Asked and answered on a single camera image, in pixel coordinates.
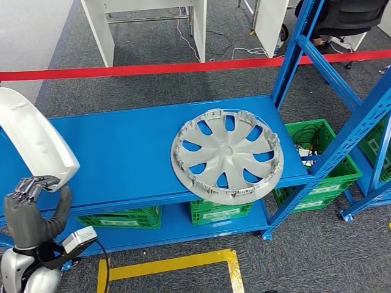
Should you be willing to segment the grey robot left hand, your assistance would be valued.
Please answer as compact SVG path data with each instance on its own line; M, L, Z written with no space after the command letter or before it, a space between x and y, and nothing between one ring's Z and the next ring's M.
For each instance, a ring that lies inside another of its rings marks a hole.
M58 183L59 178L51 175L23 178L4 198L3 211L16 248L37 247L64 230L72 200L67 184L60 188L59 201L51 217L43 218L36 206L42 190L50 190Z

